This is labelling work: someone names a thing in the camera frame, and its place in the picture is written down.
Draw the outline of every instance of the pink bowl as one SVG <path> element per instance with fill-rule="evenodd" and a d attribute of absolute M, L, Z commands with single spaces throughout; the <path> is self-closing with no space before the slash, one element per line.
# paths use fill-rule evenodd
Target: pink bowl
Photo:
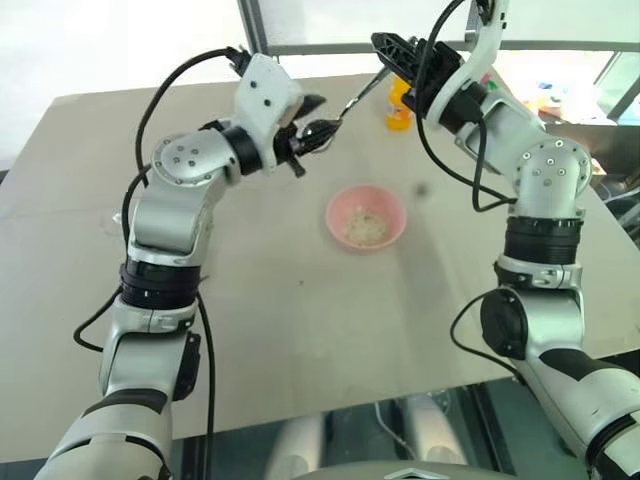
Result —
<path fill-rule="evenodd" d="M 387 236 L 375 245 L 357 245 L 347 237 L 347 222 L 359 212 L 371 212 L 386 224 Z M 356 185 L 333 196 L 327 205 L 327 227 L 338 242 L 354 250 L 375 251 L 395 242 L 407 225 L 407 213 L 398 198 L 377 185 Z"/>

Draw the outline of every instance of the beige table surface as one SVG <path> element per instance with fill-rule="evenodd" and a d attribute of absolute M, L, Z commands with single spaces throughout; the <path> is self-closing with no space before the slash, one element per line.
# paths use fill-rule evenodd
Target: beige table surface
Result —
<path fill-rule="evenodd" d="M 302 81 L 332 116 L 367 77 Z M 231 111 L 233 84 L 171 90 L 146 150 Z M 99 398 L 100 355 L 77 347 L 74 327 L 118 282 L 123 246 L 112 216 L 134 175 L 133 138 L 151 90 L 58 99 L 0 188 L 0 462 L 47 456 Z M 256 174 L 215 212 L 202 290 L 218 369 L 216 428 L 232 429 L 415 392 L 494 379 L 499 367 L 457 350 L 449 324 L 492 288 L 506 209 L 476 214 L 470 190 L 438 171 L 415 131 L 383 122 L 379 89 L 348 118 L 331 149 Z M 454 168 L 472 162 L 446 132 L 433 145 Z M 408 227 L 372 255 L 338 248 L 323 226 L 327 200 L 354 184 L 385 185 L 404 200 Z M 429 194 L 414 194 L 425 183 Z M 486 183 L 507 190 L 487 175 Z M 640 347 L 640 253 L 590 189 L 579 257 L 585 267 L 586 349 Z M 461 340 L 482 345 L 477 310 Z M 108 318 L 88 333 L 102 342 Z M 175 436 L 205 431 L 206 362 L 195 392 L 175 405 Z"/>

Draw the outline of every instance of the wire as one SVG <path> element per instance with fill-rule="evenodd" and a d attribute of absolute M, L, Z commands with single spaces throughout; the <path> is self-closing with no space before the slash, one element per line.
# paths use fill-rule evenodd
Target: wire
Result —
<path fill-rule="evenodd" d="M 173 72 L 171 72 L 171 74 L 165 79 L 165 81 L 162 82 L 162 84 L 158 87 L 158 90 L 156 90 L 156 93 L 153 95 L 151 102 L 149 102 L 147 109 L 144 111 L 144 114 L 142 115 L 142 119 L 140 120 L 140 124 L 138 125 L 138 130 L 136 132 L 135 155 L 136 155 L 136 166 L 138 167 L 139 172 L 141 172 L 143 169 L 142 137 L 144 136 L 144 130 L 145 128 L 147 128 L 149 119 L 151 118 L 151 115 L 153 114 L 156 107 L 158 106 L 158 103 L 160 103 L 162 96 L 167 92 L 171 84 L 175 82 L 180 75 L 182 75 L 184 72 L 189 70 L 191 67 L 199 63 L 202 63 L 206 60 L 210 60 L 212 58 L 225 57 L 227 55 L 230 55 L 231 51 L 233 51 L 233 49 L 219 48 L 216 50 L 211 50 L 209 52 L 201 53 L 200 55 L 196 55 L 195 57 L 184 62 L 182 65 L 176 68 Z M 145 188 L 147 187 L 147 185 L 149 185 L 149 181 L 147 180 L 146 175 L 143 175 L 142 183 L 144 184 Z"/>
<path fill-rule="evenodd" d="M 209 324 L 209 316 L 207 315 L 207 309 L 202 300 L 200 292 L 196 294 L 198 299 L 198 311 L 200 312 L 200 318 L 202 319 L 202 326 L 204 328 L 204 338 L 207 344 L 207 357 L 209 359 L 209 401 L 207 406 L 207 446 L 205 448 L 205 461 L 204 464 L 204 476 L 203 478 L 209 478 L 211 470 L 213 468 L 213 425 L 216 405 L 216 360 L 215 352 L 213 349 L 213 335 L 211 334 L 211 325 Z"/>
<path fill-rule="evenodd" d="M 433 27 L 433 29 L 431 30 L 431 33 L 429 34 L 429 39 L 427 40 L 427 44 L 425 46 L 425 48 L 422 51 L 422 58 L 420 59 L 420 64 L 418 66 L 418 72 L 416 74 L 416 81 L 415 81 L 415 91 L 416 91 L 416 119 L 417 119 L 417 128 L 418 128 L 418 136 L 420 138 L 420 142 L 422 143 L 422 146 L 424 147 L 425 151 L 427 152 L 427 155 L 429 155 L 429 157 L 431 157 L 431 160 L 433 161 L 433 163 L 435 163 L 441 170 L 443 170 L 447 175 L 449 175 L 450 177 L 454 178 L 455 180 L 458 180 L 459 182 L 464 183 L 467 186 L 473 187 L 474 183 L 469 180 L 466 177 L 463 177 L 462 175 L 460 175 L 459 173 L 455 172 L 454 170 L 452 170 L 451 168 L 449 168 L 442 160 L 440 160 L 440 158 L 436 155 L 436 153 L 433 151 L 433 149 L 431 148 L 431 145 L 429 145 L 429 141 L 427 140 L 427 136 L 424 130 L 424 124 L 423 124 L 423 117 L 424 115 L 427 113 L 426 111 L 424 111 L 424 97 L 423 97 L 423 92 L 424 92 L 424 85 L 426 82 L 426 75 L 427 75 L 427 65 L 429 64 L 429 61 L 431 60 L 431 56 L 433 55 L 433 51 L 434 51 L 434 46 L 436 43 L 436 38 L 438 36 L 438 34 L 440 33 L 440 30 L 442 29 L 442 26 L 445 24 L 445 22 L 449 19 L 449 17 L 451 16 L 451 14 L 456 10 L 456 8 L 458 8 L 465 0 L 453 0 L 451 3 L 449 3 L 449 5 L 447 5 L 447 7 L 444 9 L 444 11 L 440 14 L 440 17 L 438 17 L 438 19 L 436 20 L 436 23 Z M 507 197 L 499 192 L 496 192 L 495 190 L 485 187 L 484 185 L 478 185 L 477 188 L 480 191 L 483 191 L 485 193 L 488 193 L 489 195 L 494 196 L 495 198 L 499 199 L 499 200 L 507 200 Z"/>
<path fill-rule="evenodd" d="M 393 440 L 400 445 L 402 448 L 404 448 L 406 450 L 406 452 L 409 454 L 409 457 L 411 458 L 411 460 L 418 460 L 418 457 L 416 455 L 416 452 L 413 451 L 413 448 L 411 448 L 411 446 L 405 442 L 402 438 L 400 438 L 400 436 L 398 434 L 396 434 L 396 432 L 394 432 L 393 430 L 391 430 L 391 428 L 389 428 L 387 426 L 386 423 L 384 423 L 384 420 L 382 420 L 382 415 L 380 414 L 380 403 L 375 402 L 373 404 L 373 408 L 376 411 L 376 420 L 378 421 L 378 425 L 380 425 L 380 427 L 389 434 L 389 436 L 391 438 L 393 438 Z"/>
<path fill-rule="evenodd" d="M 122 287 L 116 288 L 116 291 L 113 292 L 113 294 L 104 303 L 104 305 L 102 305 L 96 313 L 91 315 L 91 318 L 89 318 L 89 320 L 82 323 L 81 325 L 78 326 L 78 328 L 74 330 L 73 340 L 78 345 L 88 350 L 93 350 L 94 352 L 102 352 L 102 347 L 99 347 L 97 345 L 94 345 L 93 343 L 89 343 L 86 340 L 84 340 L 82 338 L 82 332 L 84 332 L 90 325 L 92 325 L 98 318 L 100 318 L 107 310 L 109 310 L 109 307 L 111 307 L 111 305 L 113 305 L 113 302 L 115 302 L 116 297 L 121 293 L 122 293 Z"/>
<path fill-rule="evenodd" d="M 136 191 L 136 187 L 140 183 L 140 181 L 144 181 L 146 179 L 146 174 L 151 168 L 151 165 L 145 165 L 140 169 L 138 174 L 133 177 L 131 183 L 129 184 L 129 188 L 127 188 L 127 193 L 124 194 L 124 198 L 122 199 L 122 210 L 120 212 L 122 222 L 122 236 L 124 237 L 124 248 L 127 248 L 129 244 L 129 234 L 131 232 L 131 227 L 129 226 L 129 208 L 131 205 L 131 198 L 133 197 L 133 193 Z"/>
<path fill-rule="evenodd" d="M 511 365 L 509 365 L 506 362 L 503 362 L 502 360 L 492 356 L 492 355 L 488 355 L 484 352 L 481 352 L 480 350 L 476 350 L 474 348 L 471 347 L 467 347 L 466 345 L 463 345 L 462 343 L 460 343 L 458 341 L 458 339 L 456 338 L 456 327 L 458 326 L 458 323 L 460 322 L 460 319 L 463 317 L 463 315 L 465 313 L 467 313 L 467 311 L 479 300 L 482 300 L 484 297 L 486 297 L 487 295 L 495 292 L 496 289 L 493 290 L 489 290 L 488 292 L 483 293 L 482 295 L 478 295 L 476 298 L 474 298 L 473 300 L 471 300 L 469 303 L 467 303 L 464 308 L 462 310 L 460 310 L 460 313 L 458 313 L 458 315 L 456 315 L 456 318 L 453 320 L 453 323 L 451 324 L 451 328 L 449 329 L 449 336 L 451 337 L 451 341 L 456 345 L 456 347 L 464 350 L 465 352 L 471 353 L 473 355 L 477 355 L 478 357 L 482 357 L 486 360 L 489 360 L 490 362 L 493 362 L 497 365 L 500 365 L 502 368 L 505 368 L 507 370 L 509 370 L 517 379 L 518 381 L 520 381 L 520 383 L 524 384 L 524 379 L 522 378 L 522 375 L 520 375 L 520 372 L 518 372 L 518 370 L 516 370 L 514 367 L 512 367 Z"/>
<path fill-rule="evenodd" d="M 473 204 L 473 209 L 476 212 L 487 212 L 493 208 L 499 207 L 501 205 L 505 205 L 507 203 L 513 203 L 515 199 L 511 198 L 503 198 L 498 200 L 497 202 L 490 203 L 489 205 L 485 205 L 483 207 L 480 206 L 480 187 L 482 180 L 482 170 L 484 170 L 484 161 L 487 152 L 487 124 L 484 120 L 478 121 L 478 129 L 480 130 L 480 146 L 478 147 L 478 158 L 476 160 L 476 170 L 473 175 L 473 188 L 471 191 L 471 203 Z"/>

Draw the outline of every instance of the white wall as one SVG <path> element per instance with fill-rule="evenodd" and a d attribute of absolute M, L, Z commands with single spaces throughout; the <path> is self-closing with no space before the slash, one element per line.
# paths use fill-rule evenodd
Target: white wall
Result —
<path fill-rule="evenodd" d="M 0 170 L 55 97 L 158 85 L 190 56 L 240 43 L 236 0 L 1 0 Z M 180 82 L 235 79 L 227 63 Z"/>

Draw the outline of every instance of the floor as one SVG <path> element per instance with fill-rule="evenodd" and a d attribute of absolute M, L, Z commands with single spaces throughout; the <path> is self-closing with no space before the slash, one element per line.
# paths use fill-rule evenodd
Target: floor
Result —
<path fill-rule="evenodd" d="M 524 387 L 511 380 L 490 382 L 487 386 L 508 457 L 519 479 L 587 480 L 580 461 L 563 450 L 542 410 Z M 470 415 L 467 389 L 458 388 L 451 393 L 447 416 L 469 464 L 490 469 L 483 433 Z M 390 406 L 390 402 L 382 404 L 387 424 L 392 423 Z M 259 480 L 280 425 L 271 423 L 217 434 L 212 478 Z M 376 423 L 372 405 L 335 412 L 334 425 L 333 438 L 325 451 L 326 466 L 401 458 L 391 438 Z M 174 442 L 172 470 L 176 480 L 189 480 L 179 474 L 182 447 L 182 441 Z M 43 460 L 36 460 L 0 465 L 0 480 L 31 480 L 42 464 Z"/>

